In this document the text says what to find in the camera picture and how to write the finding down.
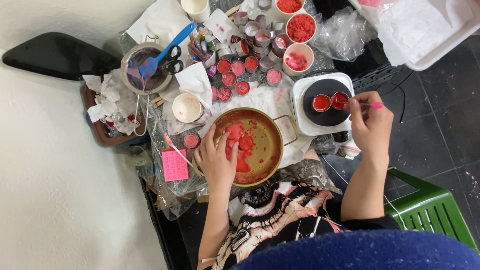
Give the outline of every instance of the electric hot plate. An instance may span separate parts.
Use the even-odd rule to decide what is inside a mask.
[[[327,111],[318,112],[312,107],[313,99],[317,95],[323,94],[331,98],[336,92],[343,92],[349,98],[352,97],[348,87],[340,81],[324,79],[314,82],[303,96],[303,111],[308,119],[320,126],[336,126],[343,123],[350,116],[349,110],[336,110],[330,106]]]

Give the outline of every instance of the plastic wrap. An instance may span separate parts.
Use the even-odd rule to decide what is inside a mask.
[[[241,0],[210,0],[211,10],[220,8],[223,11],[227,11],[230,8],[239,5],[242,3]],[[306,0],[305,10],[311,14],[315,15],[316,10],[312,3],[312,0]],[[135,41],[125,32],[122,31],[119,33],[119,41],[122,51],[124,53],[128,52],[131,48],[136,46]],[[305,72],[321,70],[321,69],[332,69],[333,61],[322,54],[319,50],[313,48],[315,61],[312,64],[311,68]],[[260,84],[266,82],[266,73],[257,71],[253,74],[245,72],[242,76],[239,77],[239,80],[244,80],[248,82],[257,81]],[[217,75],[212,81],[212,86],[221,86],[221,76]],[[158,97],[158,94],[152,94],[150,99]],[[144,111],[147,108],[147,96],[140,97],[140,105]],[[163,133],[168,130],[168,122],[162,119],[162,110],[160,108],[153,108],[149,106],[148,122],[147,129],[151,138],[151,154],[154,171],[151,167],[148,167],[146,163],[144,166],[137,167],[137,172],[140,177],[150,177],[154,175],[153,184],[149,186],[150,190],[157,194],[157,202],[155,205],[158,210],[162,210],[165,216],[169,220],[175,220],[180,215],[182,215],[188,208],[195,202],[195,200],[203,195],[208,194],[207,182],[204,178],[200,178],[195,174],[193,168],[189,166],[189,179],[181,181],[172,181],[165,182],[163,176],[163,166],[161,153],[163,148],[169,148],[165,143],[163,138]],[[183,132],[178,135],[170,135],[175,146],[178,148],[183,147],[183,138],[188,133],[196,133],[201,127],[191,129],[189,131]],[[315,140],[318,140],[316,144],[313,144],[314,148],[317,148],[322,152],[335,153],[338,150],[339,145],[334,143],[331,135],[323,135],[317,137]],[[193,150],[187,149],[187,158],[191,160],[193,157]],[[241,188],[233,186],[231,189],[230,196],[235,197],[239,194],[246,192],[248,188]]]
[[[317,31],[309,44],[332,59],[353,61],[373,38],[375,29],[358,11],[346,7],[324,22],[317,21]]]

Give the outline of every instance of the person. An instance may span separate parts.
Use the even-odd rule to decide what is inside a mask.
[[[323,163],[311,149],[301,162],[277,170],[269,184],[232,200],[230,204],[236,202],[241,211],[240,218],[232,220],[233,226],[226,206],[236,173],[238,143],[227,160],[229,133],[220,137],[216,148],[216,127],[212,125],[194,154],[210,195],[197,269],[227,270],[279,244],[327,233],[400,229],[392,217],[384,215],[383,200],[393,113],[385,106],[375,109],[360,105],[373,102],[382,102],[375,91],[358,94],[347,105],[352,136],[362,151],[362,159],[345,194],[328,178]]]

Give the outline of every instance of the plastic bag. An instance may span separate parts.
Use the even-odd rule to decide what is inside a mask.
[[[318,23],[309,44],[332,59],[353,61],[364,52],[365,44],[374,38],[374,28],[357,11],[346,7]]]

